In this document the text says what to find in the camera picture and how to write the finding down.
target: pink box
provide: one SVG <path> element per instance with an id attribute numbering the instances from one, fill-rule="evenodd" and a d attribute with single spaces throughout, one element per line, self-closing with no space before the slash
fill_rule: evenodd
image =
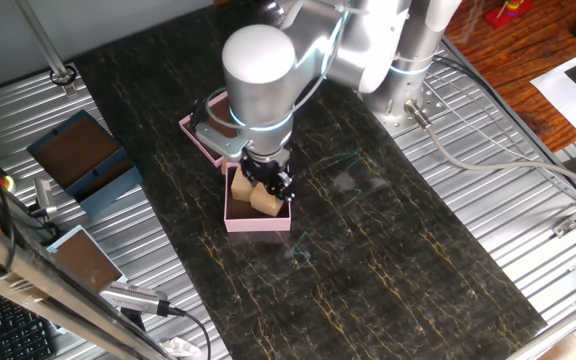
<path id="1" fill-rule="evenodd" d="M 209 104 L 210 104 L 210 107 L 212 108 L 212 111 L 220 119 L 230 120 L 232 122 L 232 118 L 230 117 L 230 103 L 228 102 L 228 93 L 227 92 L 223 92 L 223 93 L 215 96 L 214 99 L 210 100 Z M 195 131 L 192 130 L 192 128 L 190 127 L 190 117 L 191 116 L 192 116 L 192 113 L 190 115 L 186 116 L 185 118 L 183 118 L 179 122 L 179 126 L 181 127 L 181 130 L 183 130 L 183 132 L 185 132 L 186 135 L 188 135 L 190 140 L 192 140 L 192 142 L 194 142 L 195 145 L 197 145 L 199 150 L 201 150 L 201 152 L 204 153 L 204 155 L 206 155 L 208 160 L 210 160 L 210 162 L 213 165 L 215 165 L 215 167 L 220 166 L 224 162 L 224 157 L 217 154 L 212 149 L 204 147 L 204 144 L 202 144 L 201 141 L 199 141 L 199 139 L 197 139 L 195 137 Z M 234 129 L 229 129 L 223 125 L 219 125 L 217 122 L 215 122 L 212 119 L 208 119 L 208 125 L 212 126 L 215 130 L 219 131 L 220 133 L 222 133 L 226 137 L 235 137 L 237 135 L 237 133 Z"/>
<path id="2" fill-rule="evenodd" d="M 239 164 L 226 165 L 226 200 L 224 201 L 224 223 L 228 232 L 290 231 L 292 208 L 284 203 L 277 217 L 270 217 L 250 206 L 250 203 L 232 198 L 230 184 Z"/>

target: red object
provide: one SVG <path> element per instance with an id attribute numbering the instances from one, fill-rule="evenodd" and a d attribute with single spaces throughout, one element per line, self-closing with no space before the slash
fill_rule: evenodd
<path id="1" fill-rule="evenodd" d="M 501 13 L 501 16 L 497 17 L 503 6 L 504 5 L 489 12 L 484 17 L 484 20 L 486 20 L 486 22 L 488 22 L 490 25 L 494 26 L 495 29 L 501 29 L 502 27 L 506 26 L 509 22 L 511 22 L 514 18 L 519 17 L 523 15 L 526 11 L 532 9 L 532 2 L 530 0 L 524 0 L 523 4 L 519 5 L 516 11 L 510 12 L 508 11 L 508 9 L 506 9 L 504 10 L 504 12 Z"/>

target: black cable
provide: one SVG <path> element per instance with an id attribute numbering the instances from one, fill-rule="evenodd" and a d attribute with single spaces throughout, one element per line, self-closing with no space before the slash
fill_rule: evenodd
<path id="1" fill-rule="evenodd" d="M 6 199 L 7 190 L 0 183 L 0 201 L 2 205 L 3 214 L 0 211 L 0 228 L 10 239 L 10 247 L 8 249 L 8 258 L 6 259 L 6 264 L 4 268 L 0 267 L 0 276 L 4 276 L 10 272 L 10 267 L 15 258 L 15 225 L 12 221 L 12 215 L 10 213 L 10 205 Z"/>
<path id="2" fill-rule="evenodd" d="M 39 226 L 39 225 L 32 225 L 32 224 L 28 224 L 27 222 L 25 222 L 24 220 L 12 215 L 12 220 L 17 223 L 17 225 L 21 225 L 25 228 L 31 229 L 31 230 L 48 230 L 46 228 L 46 225 L 43 226 Z"/>
<path id="3" fill-rule="evenodd" d="M 206 331 L 206 328 L 204 327 L 204 324 L 201 323 L 201 321 L 199 321 L 199 319 L 197 319 L 196 317 L 188 314 L 187 311 L 181 310 L 181 309 L 177 309 L 175 307 L 169 307 L 168 308 L 168 313 L 170 315 L 177 315 L 177 316 L 185 316 L 188 319 L 194 321 L 200 328 L 201 331 L 204 332 L 204 336 L 206 337 L 206 345 L 208 346 L 208 357 L 207 359 L 210 360 L 211 359 L 211 352 L 210 352 L 210 336 L 208 336 L 208 331 Z"/>

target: wooden block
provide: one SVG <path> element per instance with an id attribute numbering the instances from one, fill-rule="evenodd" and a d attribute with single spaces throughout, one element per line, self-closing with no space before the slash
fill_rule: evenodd
<path id="1" fill-rule="evenodd" d="M 255 186 L 252 195 L 250 195 L 250 205 L 253 209 L 259 210 L 264 214 L 277 217 L 284 202 L 283 200 L 277 199 L 276 196 L 268 194 L 264 184 L 259 182 L 257 186 Z"/>
<path id="2" fill-rule="evenodd" d="M 239 201 L 250 202 L 250 194 L 252 194 L 254 186 L 246 179 L 244 173 L 241 171 L 241 166 L 237 167 L 235 177 L 232 179 L 230 191 L 232 198 Z"/>

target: gray cable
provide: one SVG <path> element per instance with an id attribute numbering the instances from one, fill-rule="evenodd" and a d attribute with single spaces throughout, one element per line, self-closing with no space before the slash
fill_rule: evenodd
<path id="1" fill-rule="evenodd" d="M 492 165 L 468 164 L 468 163 L 465 163 L 465 162 L 455 158 L 454 156 L 450 155 L 450 153 L 446 150 L 446 148 L 444 148 L 444 146 L 441 145 L 441 142 L 439 142 L 439 138 L 437 138 L 437 134 L 435 134 L 435 131 L 432 129 L 432 127 L 428 127 L 426 129 L 426 133 L 428 133 L 428 136 L 430 136 L 430 139 L 432 139 L 432 141 L 435 143 L 437 150 L 439 150 L 439 152 L 441 152 L 446 157 L 446 159 L 448 161 L 450 161 L 454 165 L 459 166 L 460 168 L 464 168 L 466 170 L 492 171 L 492 170 L 514 169 L 514 168 L 520 168 L 520 167 L 532 167 L 532 168 L 541 168 L 541 169 L 547 169 L 550 171 L 554 171 L 554 172 L 560 173 L 564 176 L 567 176 L 573 180 L 576 180 L 576 174 L 574 172 L 566 170 L 564 168 L 561 168 L 557 165 L 546 164 L 546 163 L 542 163 L 542 162 L 538 162 L 538 161 L 516 161 L 516 162 L 492 164 Z"/>

